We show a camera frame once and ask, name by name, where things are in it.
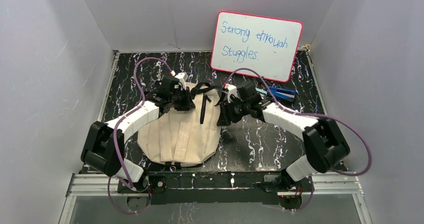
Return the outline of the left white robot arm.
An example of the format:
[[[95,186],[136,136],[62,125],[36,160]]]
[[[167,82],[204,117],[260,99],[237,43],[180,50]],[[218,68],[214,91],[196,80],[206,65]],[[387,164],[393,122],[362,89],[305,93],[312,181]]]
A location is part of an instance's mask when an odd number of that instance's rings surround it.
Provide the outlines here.
[[[81,161],[109,176],[127,180],[137,192],[149,187],[143,168],[124,158],[126,141],[145,125],[159,119],[171,109],[190,111],[195,105],[186,85],[185,72],[167,76],[156,82],[156,89],[129,112],[107,122],[95,121],[89,128],[81,153]]]

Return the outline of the beige canvas backpack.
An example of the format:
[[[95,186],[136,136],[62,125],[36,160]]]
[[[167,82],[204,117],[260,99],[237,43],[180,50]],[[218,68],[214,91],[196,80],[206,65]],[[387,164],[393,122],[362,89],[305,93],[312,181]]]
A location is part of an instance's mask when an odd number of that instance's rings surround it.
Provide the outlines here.
[[[166,166],[200,165],[215,154],[221,138],[218,89],[209,83],[187,83],[195,108],[171,109],[138,131],[137,144],[147,158]]]

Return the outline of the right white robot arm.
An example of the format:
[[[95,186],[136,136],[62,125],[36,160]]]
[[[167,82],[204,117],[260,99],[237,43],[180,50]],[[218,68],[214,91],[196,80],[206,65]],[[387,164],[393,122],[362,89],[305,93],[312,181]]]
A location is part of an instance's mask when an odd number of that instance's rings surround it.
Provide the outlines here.
[[[225,96],[219,102],[217,126],[229,126],[250,115],[262,122],[277,125],[303,141],[305,154],[281,172],[282,186],[288,191],[295,191],[306,177],[327,172],[350,153],[333,119],[284,108],[279,102],[262,98],[250,82],[239,86],[226,84],[222,90]]]

